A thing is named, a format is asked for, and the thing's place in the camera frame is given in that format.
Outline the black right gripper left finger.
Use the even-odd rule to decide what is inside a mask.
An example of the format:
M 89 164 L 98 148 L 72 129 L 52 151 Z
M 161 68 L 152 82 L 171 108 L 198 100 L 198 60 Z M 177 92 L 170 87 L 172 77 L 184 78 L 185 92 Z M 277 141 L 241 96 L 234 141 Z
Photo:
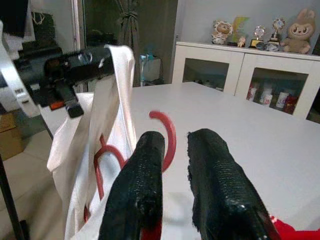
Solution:
M 100 240 L 159 240 L 162 234 L 162 164 L 165 139 L 147 131 L 116 177 L 99 229 Z

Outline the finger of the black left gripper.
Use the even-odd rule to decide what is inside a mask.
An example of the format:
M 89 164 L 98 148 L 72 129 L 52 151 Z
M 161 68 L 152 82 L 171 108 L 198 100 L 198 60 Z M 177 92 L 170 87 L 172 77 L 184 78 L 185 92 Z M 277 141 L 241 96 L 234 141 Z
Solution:
M 102 79 L 113 75 L 113 59 L 108 47 L 92 47 L 79 51 L 73 71 L 81 80 Z

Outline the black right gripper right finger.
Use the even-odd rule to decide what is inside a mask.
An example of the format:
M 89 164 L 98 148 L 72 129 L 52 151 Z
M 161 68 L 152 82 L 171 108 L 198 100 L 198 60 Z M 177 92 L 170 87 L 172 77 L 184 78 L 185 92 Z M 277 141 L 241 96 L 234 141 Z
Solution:
M 254 185 L 227 143 L 202 128 L 187 136 L 192 222 L 203 240 L 279 240 Z

